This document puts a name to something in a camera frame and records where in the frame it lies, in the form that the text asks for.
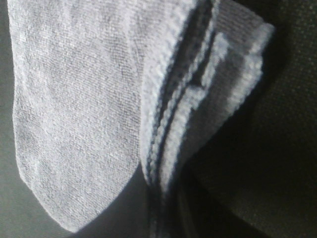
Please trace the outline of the lavender grey towel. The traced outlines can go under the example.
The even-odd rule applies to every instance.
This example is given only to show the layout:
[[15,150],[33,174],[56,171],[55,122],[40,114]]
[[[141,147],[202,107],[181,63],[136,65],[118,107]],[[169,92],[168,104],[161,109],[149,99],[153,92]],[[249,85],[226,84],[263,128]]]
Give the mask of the lavender grey towel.
[[262,76],[274,27],[233,0],[9,0],[19,175],[82,232],[132,185],[169,238],[184,164]]

